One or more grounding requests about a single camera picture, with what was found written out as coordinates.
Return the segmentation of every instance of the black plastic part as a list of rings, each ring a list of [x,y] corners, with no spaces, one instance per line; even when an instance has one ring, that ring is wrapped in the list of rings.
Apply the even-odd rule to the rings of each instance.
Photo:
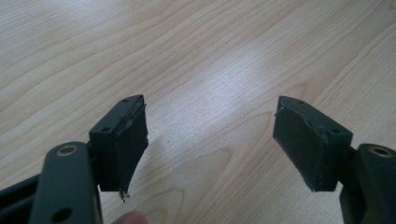
[[[387,147],[362,144],[355,158],[367,209],[362,223],[396,223],[396,153]]]
[[[335,190],[336,163],[348,153],[351,131],[306,102],[280,96],[274,138],[311,190]]]
[[[86,144],[70,142],[53,148],[44,161],[29,223],[102,222]]]
[[[90,146],[101,191],[128,191],[149,145],[143,95],[119,101],[91,130]]]
[[[27,223],[39,175],[0,191],[0,223]]]

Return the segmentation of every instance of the screw hole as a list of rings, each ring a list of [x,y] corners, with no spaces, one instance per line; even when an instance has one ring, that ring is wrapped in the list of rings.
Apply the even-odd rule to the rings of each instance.
[[[393,156],[389,150],[382,147],[369,147],[369,150],[380,157],[391,158]]]
[[[56,212],[52,216],[52,222],[53,223],[63,222],[65,220],[67,220],[68,218],[70,218],[71,215],[72,215],[72,209],[63,208],[63,209],[59,210],[58,212]]]
[[[340,133],[340,130],[338,129],[331,129],[332,133]]]
[[[105,128],[103,128],[103,129],[101,129],[100,131],[101,131],[102,133],[105,133],[105,132],[108,132],[109,130],[110,130],[109,127],[105,127]]]
[[[65,147],[61,147],[60,149],[58,149],[56,151],[56,154],[58,156],[68,156],[71,155],[73,153],[75,153],[75,151],[77,150],[78,147],[76,146],[65,146]]]

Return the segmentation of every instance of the light wooden surface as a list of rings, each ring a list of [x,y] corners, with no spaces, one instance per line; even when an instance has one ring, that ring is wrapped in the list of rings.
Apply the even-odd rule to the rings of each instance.
[[[0,80],[1,189],[143,93],[150,145],[106,223],[341,223],[272,139],[277,97],[396,148],[396,1],[3,1]]]

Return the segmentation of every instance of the clamp jaw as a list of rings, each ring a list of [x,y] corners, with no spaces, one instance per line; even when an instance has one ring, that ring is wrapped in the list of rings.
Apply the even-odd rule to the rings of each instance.
[[[274,138],[312,191],[334,191],[345,223],[396,223],[396,153],[387,147],[350,146],[352,132],[313,106],[280,96]]]
[[[103,223],[97,185],[127,197],[147,139],[143,95],[119,101],[90,141],[50,150],[42,173],[0,191],[1,223]]]

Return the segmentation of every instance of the wood grain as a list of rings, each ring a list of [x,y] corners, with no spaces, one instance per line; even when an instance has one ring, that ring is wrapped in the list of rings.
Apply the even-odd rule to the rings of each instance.
[[[396,148],[395,1],[3,1],[0,31],[0,189],[145,95],[150,145],[106,223],[342,223],[341,187],[310,192],[272,139],[281,94]]]

